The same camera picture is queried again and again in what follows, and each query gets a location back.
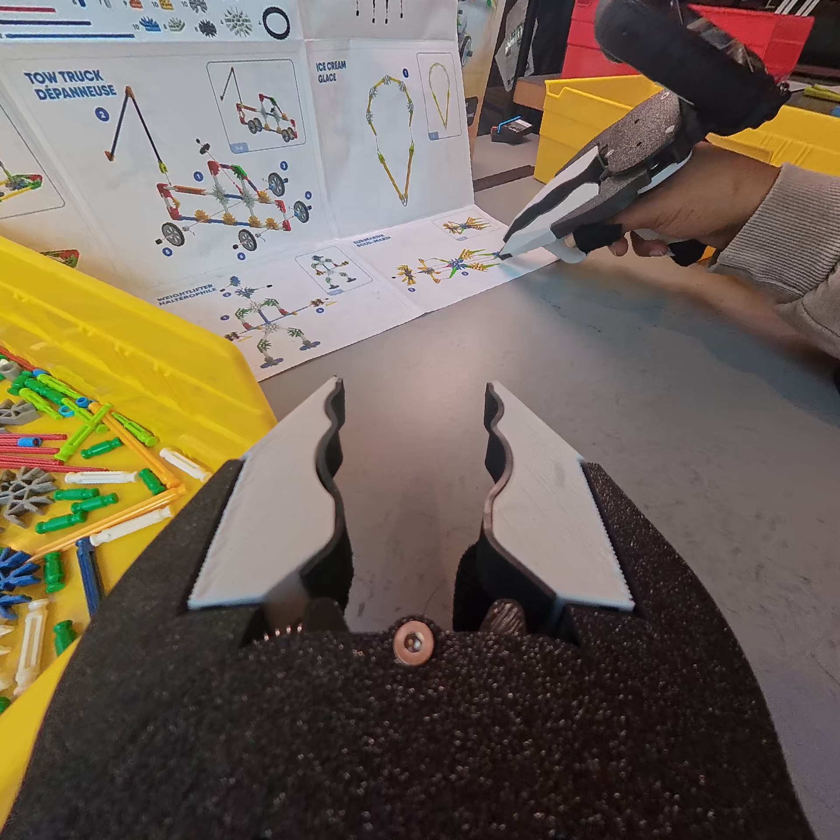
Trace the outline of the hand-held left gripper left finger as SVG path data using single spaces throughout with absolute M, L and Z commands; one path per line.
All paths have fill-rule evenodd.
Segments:
M 335 477 L 343 463 L 345 390 L 329 378 L 241 457 L 188 608 L 261 608 L 284 629 L 310 603 L 344 614 L 353 551 Z

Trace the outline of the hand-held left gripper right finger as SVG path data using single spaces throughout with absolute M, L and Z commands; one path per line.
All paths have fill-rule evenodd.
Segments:
M 499 382 L 486 386 L 493 485 L 476 551 L 480 587 L 517 602 L 529 630 L 558 632 L 569 607 L 636 603 L 583 456 Z

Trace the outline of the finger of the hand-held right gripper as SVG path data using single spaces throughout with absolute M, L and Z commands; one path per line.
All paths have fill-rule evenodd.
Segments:
M 552 226 L 598 197 L 602 162 L 596 148 L 568 163 L 513 219 L 506 244 L 551 244 Z
M 538 252 L 566 264 L 576 264 L 584 254 L 575 245 L 565 244 L 567 234 L 552 230 L 568 218 L 573 226 L 585 211 L 585 205 L 599 195 L 597 182 L 583 182 L 580 177 L 554 178 L 514 217 L 503 237 L 500 259 L 512 261 Z

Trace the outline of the yellow plastic bin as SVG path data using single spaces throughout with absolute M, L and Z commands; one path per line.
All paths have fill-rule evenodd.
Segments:
M 534 177 L 547 183 L 594 137 L 660 86 L 640 76 L 549 80 Z M 783 106 L 759 129 L 732 136 L 708 135 L 712 144 L 772 165 L 792 164 L 839 176 L 839 119 Z
M 245 362 L 230 344 L 77 269 L 2 239 L 2 360 L 40 369 L 91 399 L 87 414 L 111 412 L 51 471 L 65 488 L 70 473 L 154 472 L 153 495 L 137 477 L 100 485 L 116 502 L 70 528 L 44 534 L 37 524 L 67 521 L 71 500 L 24 514 L 21 528 L 2 518 L 2 551 L 23 553 L 2 573 L 26 586 L 2 593 L 2 822 L 12 809 L 41 722 L 70 656 L 56 654 L 55 626 L 79 638 L 90 622 L 77 542 L 143 518 L 140 528 L 93 550 L 101 588 L 110 593 L 140 553 L 202 488 L 164 461 L 171 448 L 213 473 L 270 430 L 275 416 Z

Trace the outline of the person's right forearm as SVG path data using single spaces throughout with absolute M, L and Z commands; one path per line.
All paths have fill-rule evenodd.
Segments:
M 817 349 L 839 359 L 839 179 L 783 164 L 710 271 L 746 280 Z

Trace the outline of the grey desk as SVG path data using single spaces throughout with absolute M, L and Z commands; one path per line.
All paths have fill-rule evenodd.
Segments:
M 278 419 L 331 375 L 354 551 L 347 616 L 452 625 L 479 533 L 486 384 L 601 465 L 688 562 L 759 678 L 815 834 L 838 838 L 838 392 L 735 279 L 556 264 L 261 382 Z

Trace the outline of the person's right hand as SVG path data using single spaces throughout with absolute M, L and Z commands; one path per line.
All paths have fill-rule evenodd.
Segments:
M 781 168 L 750 156 L 698 143 L 689 159 L 657 185 L 584 233 L 589 248 L 607 248 L 616 257 L 631 249 L 640 257 L 669 257 L 673 245 L 695 240 L 699 256 L 721 250 L 736 237 L 770 193 Z

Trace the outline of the printed paper sheet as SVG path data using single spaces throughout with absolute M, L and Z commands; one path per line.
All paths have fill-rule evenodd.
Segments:
M 506 2 L 500 27 L 500 40 L 494 57 L 500 84 L 506 93 L 512 93 L 518 78 L 534 75 L 534 57 L 531 41 L 528 42 L 527 61 L 522 73 L 517 73 L 521 48 L 525 42 L 524 30 L 530 1 Z

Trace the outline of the stack of red bins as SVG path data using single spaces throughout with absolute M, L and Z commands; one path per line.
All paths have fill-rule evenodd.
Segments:
M 595 40 L 597 6 L 596 1 L 574 4 L 561 72 L 563 79 L 637 74 L 635 69 L 611 61 L 602 53 Z M 792 73 L 814 24 L 813 17 L 703 3 L 692 3 L 691 6 L 698 15 L 749 47 L 777 80 L 785 79 Z

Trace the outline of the pile of toy pieces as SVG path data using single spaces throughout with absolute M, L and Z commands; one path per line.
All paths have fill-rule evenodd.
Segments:
M 2 711 L 84 632 L 102 548 L 166 524 L 212 472 L 102 398 L 1 352 Z

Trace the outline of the toy instruction sheet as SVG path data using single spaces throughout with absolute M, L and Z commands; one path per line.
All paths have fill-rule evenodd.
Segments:
M 458 2 L 2 2 L 2 235 L 258 379 L 505 284 Z

